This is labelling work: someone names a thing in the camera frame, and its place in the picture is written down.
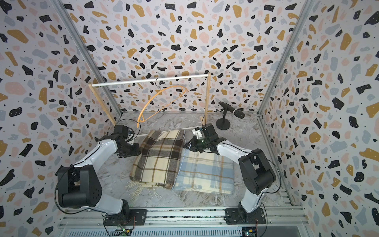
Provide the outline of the blue plaid scarf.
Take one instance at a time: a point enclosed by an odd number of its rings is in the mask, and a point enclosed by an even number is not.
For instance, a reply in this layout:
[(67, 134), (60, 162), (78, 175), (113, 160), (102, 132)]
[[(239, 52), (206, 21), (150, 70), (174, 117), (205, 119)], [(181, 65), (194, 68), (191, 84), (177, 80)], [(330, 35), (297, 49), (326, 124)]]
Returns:
[(185, 150), (172, 190), (232, 195), (234, 184), (233, 161), (214, 153)]

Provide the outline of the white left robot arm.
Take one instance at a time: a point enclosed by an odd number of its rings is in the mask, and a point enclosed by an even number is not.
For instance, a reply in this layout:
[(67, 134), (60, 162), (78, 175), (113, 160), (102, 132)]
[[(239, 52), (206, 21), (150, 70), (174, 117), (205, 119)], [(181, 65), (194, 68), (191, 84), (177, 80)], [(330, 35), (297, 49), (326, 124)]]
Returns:
[(98, 171), (111, 156), (128, 158), (141, 154), (139, 144), (133, 141), (136, 136), (132, 128), (116, 125), (113, 133), (100, 138), (83, 159), (70, 166), (61, 166), (55, 174), (54, 201), (57, 208), (60, 211), (71, 208), (78, 212), (100, 212), (104, 216), (104, 224), (137, 225), (137, 220), (146, 214), (145, 210), (133, 212), (126, 200), (104, 193), (98, 178)]

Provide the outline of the orange plastic hanger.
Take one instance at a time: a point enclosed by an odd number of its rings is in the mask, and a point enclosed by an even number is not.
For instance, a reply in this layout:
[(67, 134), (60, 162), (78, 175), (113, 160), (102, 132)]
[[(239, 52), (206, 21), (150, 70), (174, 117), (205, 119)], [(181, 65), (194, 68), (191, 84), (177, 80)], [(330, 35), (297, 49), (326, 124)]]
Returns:
[(139, 123), (137, 127), (141, 127), (142, 123), (147, 122), (156, 114), (172, 109), (172, 106), (175, 106), (178, 101), (187, 96), (189, 93), (186, 85), (188, 79), (155, 79), (154, 85), (157, 89), (154, 93), (149, 93), (148, 100), (137, 117), (137, 122)]

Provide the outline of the brown plaid scarf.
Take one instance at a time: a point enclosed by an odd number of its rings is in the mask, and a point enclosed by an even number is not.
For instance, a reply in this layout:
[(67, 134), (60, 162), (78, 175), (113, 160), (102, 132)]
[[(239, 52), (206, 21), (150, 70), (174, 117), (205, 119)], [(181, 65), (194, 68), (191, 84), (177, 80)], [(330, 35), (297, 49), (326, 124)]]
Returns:
[(185, 131), (152, 130), (143, 140), (141, 154), (132, 164), (130, 181), (126, 186), (131, 199), (137, 199), (144, 189), (159, 194), (155, 188), (171, 190), (175, 185), (185, 143)]

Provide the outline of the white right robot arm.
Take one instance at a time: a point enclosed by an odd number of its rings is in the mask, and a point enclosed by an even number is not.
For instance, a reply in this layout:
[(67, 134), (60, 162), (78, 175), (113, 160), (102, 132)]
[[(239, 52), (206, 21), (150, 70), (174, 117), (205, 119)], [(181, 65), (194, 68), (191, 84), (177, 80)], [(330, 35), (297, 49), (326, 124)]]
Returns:
[(239, 165), (246, 191), (238, 208), (225, 210), (225, 221), (233, 224), (266, 223), (265, 214), (260, 209), (267, 190), (276, 181), (276, 175), (261, 149), (245, 149), (223, 137), (219, 137), (212, 124), (192, 130), (192, 139), (184, 148), (192, 152), (208, 152), (230, 159)]

